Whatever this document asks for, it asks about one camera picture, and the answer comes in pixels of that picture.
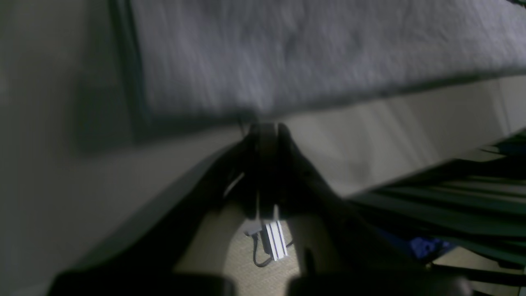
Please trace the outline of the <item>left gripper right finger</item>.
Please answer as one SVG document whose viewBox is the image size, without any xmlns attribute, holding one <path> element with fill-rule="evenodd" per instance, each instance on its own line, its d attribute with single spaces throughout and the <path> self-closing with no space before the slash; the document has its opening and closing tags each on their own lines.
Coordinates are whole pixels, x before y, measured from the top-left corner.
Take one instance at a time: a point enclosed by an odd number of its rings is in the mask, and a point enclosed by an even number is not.
<svg viewBox="0 0 526 296">
<path fill-rule="evenodd" d="M 300 264 L 288 296 L 471 296 L 461 275 L 428 271 L 340 198 L 282 123 L 263 125 L 263 200 L 288 220 Z"/>
</svg>

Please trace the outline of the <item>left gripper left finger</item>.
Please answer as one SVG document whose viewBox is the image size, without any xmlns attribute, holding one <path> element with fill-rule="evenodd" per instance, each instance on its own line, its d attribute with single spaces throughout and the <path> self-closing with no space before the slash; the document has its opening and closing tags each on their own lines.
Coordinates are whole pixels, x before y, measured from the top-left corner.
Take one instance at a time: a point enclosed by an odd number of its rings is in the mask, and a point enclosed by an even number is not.
<svg viewBox="0 0 526 296">
<path fill-rule="evenodd" d="M 261 126 L 171 184 L 85 257 L 51 296 L 234 296 L 224 277 L 232 236 L 255 215 Z"/>
</svg>

